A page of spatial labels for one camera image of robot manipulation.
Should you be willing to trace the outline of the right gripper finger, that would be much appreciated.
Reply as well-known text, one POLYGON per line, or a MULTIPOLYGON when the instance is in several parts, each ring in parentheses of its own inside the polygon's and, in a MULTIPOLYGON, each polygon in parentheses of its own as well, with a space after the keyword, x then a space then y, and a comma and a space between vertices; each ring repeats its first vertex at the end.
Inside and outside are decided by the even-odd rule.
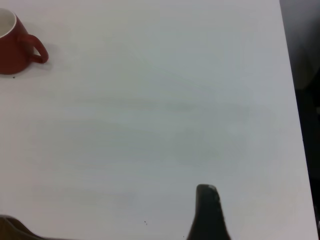
POLYGON ((195 215, 188 240, 230 240, 221 199, 217 188, 210 184, 196 187, 195 215))

